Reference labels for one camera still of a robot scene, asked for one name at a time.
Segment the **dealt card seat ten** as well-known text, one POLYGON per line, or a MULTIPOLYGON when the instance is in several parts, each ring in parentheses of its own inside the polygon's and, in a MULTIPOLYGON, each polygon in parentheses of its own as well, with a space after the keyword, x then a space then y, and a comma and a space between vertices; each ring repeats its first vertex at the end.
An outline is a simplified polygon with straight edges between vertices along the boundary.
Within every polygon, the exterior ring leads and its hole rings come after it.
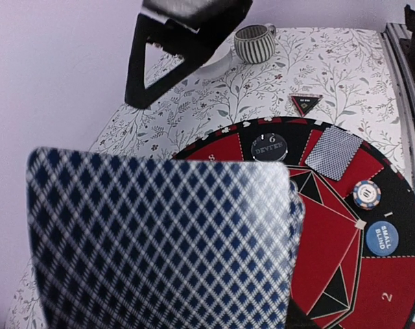
POLYGON ((326 178, 340 181, 362 139, 336 126, 328 127, 311 150, 305 164, 326 178))

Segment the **clear dealer button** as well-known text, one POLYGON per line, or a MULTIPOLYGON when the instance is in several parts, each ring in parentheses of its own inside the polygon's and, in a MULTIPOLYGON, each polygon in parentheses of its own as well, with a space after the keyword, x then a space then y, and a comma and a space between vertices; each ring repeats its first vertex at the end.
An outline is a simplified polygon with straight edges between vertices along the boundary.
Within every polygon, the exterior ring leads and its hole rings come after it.
POLYGON ((283 161, 288 154, 288 146, 281 135, 270 132, 253 140, 250 153, 252 158, 259 162, 283 161))

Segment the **blue white chip stack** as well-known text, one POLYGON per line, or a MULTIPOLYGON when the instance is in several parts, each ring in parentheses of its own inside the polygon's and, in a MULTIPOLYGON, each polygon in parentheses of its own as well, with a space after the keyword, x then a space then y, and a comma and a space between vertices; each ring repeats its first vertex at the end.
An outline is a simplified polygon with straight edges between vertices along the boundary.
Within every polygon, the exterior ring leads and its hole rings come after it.
POLYGON ((353 201, 364 210, 372 210, 381 201, 381 189, 371 180, 359 181, 353 189, 353 201))

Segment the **blue card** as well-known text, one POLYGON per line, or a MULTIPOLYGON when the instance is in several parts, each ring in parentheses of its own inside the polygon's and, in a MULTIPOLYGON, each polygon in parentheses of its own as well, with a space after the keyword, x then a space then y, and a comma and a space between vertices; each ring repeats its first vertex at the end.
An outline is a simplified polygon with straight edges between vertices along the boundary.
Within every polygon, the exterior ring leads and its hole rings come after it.
POLYGON ((305 206, 280 162, 28 158, 48 328, 284 328, 305 206))

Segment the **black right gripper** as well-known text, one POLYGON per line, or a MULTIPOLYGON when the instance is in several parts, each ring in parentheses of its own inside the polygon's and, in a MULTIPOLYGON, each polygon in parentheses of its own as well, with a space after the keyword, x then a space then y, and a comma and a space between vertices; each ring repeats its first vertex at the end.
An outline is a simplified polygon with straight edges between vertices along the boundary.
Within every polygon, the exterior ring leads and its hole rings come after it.
POLYGON ((124 101, 147 109, 208 62, 246 18, 251 1, 144 1, 165 18, 138 16, 124 101))

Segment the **blue small blind button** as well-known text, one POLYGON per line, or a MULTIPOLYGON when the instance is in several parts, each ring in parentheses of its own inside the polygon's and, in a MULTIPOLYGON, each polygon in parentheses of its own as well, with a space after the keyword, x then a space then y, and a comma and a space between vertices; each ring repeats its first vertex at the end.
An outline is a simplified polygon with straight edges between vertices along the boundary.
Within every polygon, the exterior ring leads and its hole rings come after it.
POLYGON ((375 256, 391 256, 399 245, 399 233, 388 221, 377 221, 366 232, 366 244, 375 256))

